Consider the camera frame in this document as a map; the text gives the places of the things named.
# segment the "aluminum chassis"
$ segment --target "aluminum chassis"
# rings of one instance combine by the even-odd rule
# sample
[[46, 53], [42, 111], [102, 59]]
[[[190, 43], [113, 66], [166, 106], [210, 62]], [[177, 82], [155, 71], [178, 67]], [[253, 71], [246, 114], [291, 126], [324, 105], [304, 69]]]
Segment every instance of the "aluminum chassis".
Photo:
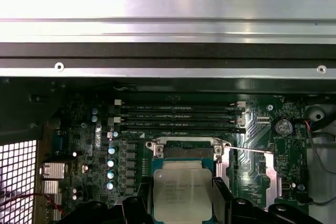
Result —
[[0, 0], [0, 5], [1, 42], [336, 42], [336, 0]]

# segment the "metal mesh grille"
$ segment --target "metal mesh grille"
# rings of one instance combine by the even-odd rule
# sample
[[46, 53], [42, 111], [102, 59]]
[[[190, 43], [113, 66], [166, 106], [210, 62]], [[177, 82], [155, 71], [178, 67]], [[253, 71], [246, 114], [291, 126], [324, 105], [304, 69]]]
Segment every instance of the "metal mesh grille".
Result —
[[[0, 146], [0, 202], [34, 192], [36, 141]], [[33, 197], [0, 208], [0, 224], [30, 224]]]

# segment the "screw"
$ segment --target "screw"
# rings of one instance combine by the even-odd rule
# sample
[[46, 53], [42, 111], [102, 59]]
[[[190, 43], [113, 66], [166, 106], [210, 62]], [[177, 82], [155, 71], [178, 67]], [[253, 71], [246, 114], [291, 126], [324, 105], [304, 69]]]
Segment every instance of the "screw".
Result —
[[267, 107], [266, 107], [267, 111], [272, 111], [273, 108], [274, 108], [274, 107], [273, 107], [272, 104], [269, 104], [269, 105], [267, 105]]
[[303, 184], [298, 185], [298, 190], [299, 191], [304, 191], [306, 187]]
[[246, 201], [243, 200], [243, 199], [237, 199], [237, 203], [240, 204], [240, 205], [245, 205]]
[[317, 72], [319, 74], [325, 74], [327, 72], [327, 67], [324, 65], [320, 65], [317, 67]]
[[285, 212], [285, 211], [287, 211], [287, 208], [284, 207], [284, 206], [277, 206], [276, 209], [277, 209], [278, 211], [280, 211], [280, 212]]
[[222, 152], [222, 148], [220, 148], [219, 146], [215, 148], [215, 153], [219, 154]]

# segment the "reflective metal surface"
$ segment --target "reflective metal surface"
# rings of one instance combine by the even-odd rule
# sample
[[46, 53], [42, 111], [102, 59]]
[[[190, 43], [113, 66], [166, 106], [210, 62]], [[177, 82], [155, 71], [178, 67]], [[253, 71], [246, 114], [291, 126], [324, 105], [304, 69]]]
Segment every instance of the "reflective metal surface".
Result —
[[0, 5], [1, 42], [336, 42], [336, 0], [0, 0]]
[[266, 163], [266, 176], [270, 180], [269, 188], [266, 189], [266, 207], [265, 207], [265, 210], [268, 210], [268, 207], [270, 205], [273, 205], [275, 203], [275, 200], [277, 198], [281, 197], [281, 194], [282, 194], [281, 178], [280, 178], [279, 174], [277, 173], [277, 171], [274, 169], [274, 154], [272, 152], [268, 152], [268, 151], [255, 150], [255, 149], [249, 149], [249, 148], [240, 148], [240, 147], [233, 147], [233, 146], [224, 146], [224, 153], [225, 153], [225, 149], [263, 153], [263, 155], [265, 157], [265, 163]]
[[334, 80], [336, 69], [319, 74], [310, 68], [0, 68], [0, 77], [229, 78]]

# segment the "solid capacitor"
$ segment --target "solid capacitor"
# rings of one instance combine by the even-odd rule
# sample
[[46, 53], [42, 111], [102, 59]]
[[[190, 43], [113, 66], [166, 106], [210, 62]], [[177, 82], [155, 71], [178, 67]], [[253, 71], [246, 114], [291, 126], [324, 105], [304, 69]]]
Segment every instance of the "solid capacitor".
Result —
[[107, 189], [112, 190], [114, 188], [114, 181], [110, 181], [106, 185]]
[[108, 150], [109, 154], [113, 155], [114, 153], [117, 152], [117, 149], [114, 146], [111, 146]]
[[115, 171], [113, 171], [113, 170], [111, 170], [111, 171], [109, 171], [109, 172], [107, 173], [107, 177], [108, 177], [109, 179], [113, 179], [114, 176], [115, 176]]
[[113, 160], [108, 160], [107, 161], [107, 166], [108, 167], [113, 167], [114, 166], [114, 161]]

